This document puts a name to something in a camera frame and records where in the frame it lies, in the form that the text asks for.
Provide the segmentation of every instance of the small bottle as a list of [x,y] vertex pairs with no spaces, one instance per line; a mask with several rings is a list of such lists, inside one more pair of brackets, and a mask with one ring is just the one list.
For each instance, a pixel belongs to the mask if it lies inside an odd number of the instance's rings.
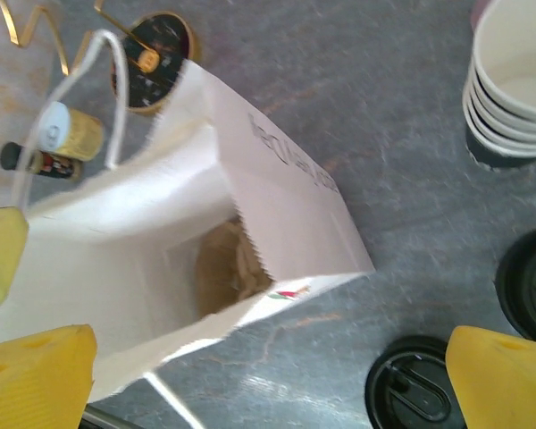
[[[5,170],[16,170],[22,146],[9,141],[0,151],[0,165]],[[83,172],[83,163],[77,159],[48,154],[37,150],[30,158],[27,170],[40,176],[76,181]]]
[[91,161],[104,143],[97,118],[53,102],[39,123],[38,148],[80,161]]

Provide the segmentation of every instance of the paper bag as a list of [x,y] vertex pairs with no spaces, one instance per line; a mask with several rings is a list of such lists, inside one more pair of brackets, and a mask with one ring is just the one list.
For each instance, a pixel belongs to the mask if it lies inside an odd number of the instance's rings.
[[[274,282],[200,319],[200,242],[236,216]],[[0,341],[90,324],[98,341],[90,400],[373,271],[333,179],[191,62],[141,153],[34,206],[29,224],[0,307]]]

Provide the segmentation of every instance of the marble surface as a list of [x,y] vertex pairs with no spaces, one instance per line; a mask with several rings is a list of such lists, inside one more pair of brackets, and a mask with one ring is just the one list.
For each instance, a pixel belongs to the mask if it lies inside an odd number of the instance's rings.
[[[62,3],[71,56],[84,30],[111,28],[92,2]],[[507,247],[536,227],[536,164],[487,172],[466,152],[461,90],[472,5],[106,2],[124,22],[159,10],[185,17],[201,39],[204,67],[333,176],[378,269],[162,367],[207,427],[369,427],[365,376],[391,341],[416,333],[447,339],[459,324],[514,332],[492,277]],[[100,62],[68,101],[110,127],[108,72],[109,61]],[[149,123],[131,117],[126,156]],[[69,186],[40,179],[33,198]],[[188,427],[144,381],[96,405],[145,428]]]

